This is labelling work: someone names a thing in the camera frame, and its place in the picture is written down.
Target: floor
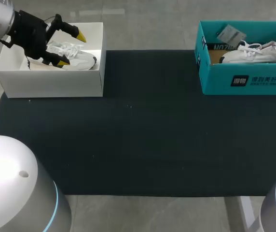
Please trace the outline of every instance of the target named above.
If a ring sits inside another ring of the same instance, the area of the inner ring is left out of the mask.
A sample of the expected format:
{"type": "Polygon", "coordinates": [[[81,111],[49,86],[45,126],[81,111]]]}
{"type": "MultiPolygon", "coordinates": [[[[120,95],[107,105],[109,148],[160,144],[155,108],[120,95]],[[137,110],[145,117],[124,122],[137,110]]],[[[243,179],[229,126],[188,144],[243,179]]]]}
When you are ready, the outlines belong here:
{"type": "MultiPolygon", "coordinates": [[[[276,20],[276,0],[14,0],[42,19],[103,22],[116,49],[193,49],[199,20],[276,20]]],[[[0,85],[0,96],[3,89],[0,85]]],[[[73,232],[242,232],[235,198],[67,196],[73,232]]],[[[252,197],[258,215],[263,197],[252,197]]]]}

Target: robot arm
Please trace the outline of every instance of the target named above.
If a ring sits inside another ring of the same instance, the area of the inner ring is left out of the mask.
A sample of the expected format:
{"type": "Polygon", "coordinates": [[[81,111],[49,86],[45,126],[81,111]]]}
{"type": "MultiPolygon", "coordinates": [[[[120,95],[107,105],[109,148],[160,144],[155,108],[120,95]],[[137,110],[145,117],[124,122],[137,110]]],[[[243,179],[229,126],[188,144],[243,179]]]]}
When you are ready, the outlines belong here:
{"type": "Polygon", "coordinates": [[[28,14],[24,11],[15,11],[11,0],[0,0],[0,42],[11,48],[13,44],[22,47],[25,55],[33,59],[43,58],[44,64],[52,63],[54,66],[69,64],[65,56],[49,53],[46,51],[47,43],[56,30],[62,30],[72,37],[86,42],[84,35],[76,26],[62,21],[59,14],[55,15],[51,24],[28,14]],[[8,43],[1,38],[9,35],[8,43]]]}

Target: white sneaker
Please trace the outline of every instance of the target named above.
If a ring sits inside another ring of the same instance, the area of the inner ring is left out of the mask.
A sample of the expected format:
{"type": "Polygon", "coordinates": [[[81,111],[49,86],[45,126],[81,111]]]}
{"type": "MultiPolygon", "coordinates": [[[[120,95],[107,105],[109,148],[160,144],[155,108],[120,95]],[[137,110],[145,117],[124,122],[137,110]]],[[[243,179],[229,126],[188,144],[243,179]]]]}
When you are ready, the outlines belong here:
{"type": "Polygon", "coordinates": [[[276,42],[264,45],[243,42],[244,45],[240,45],[237,50],[224,54],[220,63],[276,63],[276,42]]]}
{"type": "MultiPolygon", "coordinates": [[[[96,57],[91,54],[82,51],[83,45],[75,45],[72,43],[58,43],[51,41],[47,44],[47,52],[55,53],[60,56],[65,55],[70,60],[70,65],[63,65],[62,69],[65,70],[89,70],[96,64],[96,57]]],[[[43,59],[34,60],[28,58],[30,63],[43,64],[43,59]]]]}

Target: price tag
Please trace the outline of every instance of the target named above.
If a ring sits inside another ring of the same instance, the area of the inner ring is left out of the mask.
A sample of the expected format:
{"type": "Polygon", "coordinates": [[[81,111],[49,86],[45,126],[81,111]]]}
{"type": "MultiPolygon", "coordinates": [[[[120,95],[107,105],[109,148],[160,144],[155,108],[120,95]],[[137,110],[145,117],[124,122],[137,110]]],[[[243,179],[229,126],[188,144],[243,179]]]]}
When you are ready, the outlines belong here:
{"type": "Polygon", "coordinates": [[[240,41],[246,38],[246,34],[230,25],[227,25],[217,38],[225,44],[237,47],[240,41]]]}

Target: shoelace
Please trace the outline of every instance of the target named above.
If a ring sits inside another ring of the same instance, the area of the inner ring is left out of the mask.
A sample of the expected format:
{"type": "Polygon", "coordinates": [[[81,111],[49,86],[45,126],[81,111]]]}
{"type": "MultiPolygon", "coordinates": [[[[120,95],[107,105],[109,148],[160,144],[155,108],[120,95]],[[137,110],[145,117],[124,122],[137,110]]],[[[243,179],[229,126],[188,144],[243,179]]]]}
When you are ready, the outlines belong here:
{"type": "Polygon", "coordinates": [[[69,57],[75,57],[78,54],[78,52],[82,50],[83,45],[76,45],[73,43],[63,43],[61,47],[58,47],[55,45],[48,45],[48,49],[49,47],[57,49],[60,55],[65,55],[67,58],[69,58],[69,57]]]}
{"type": "Polygon", "coordinates": [[[260,49],[252,47],[252,46],[259,46],[259,47],[261,47],[260,43],[248,44],[244,40],[241,40],[241,41],[244,42],[245,45],[240,45],[238,47],[238,50],[244,51],[245,57],[254,56],[256,53],[262,54],[262,51],[260,49]]]}

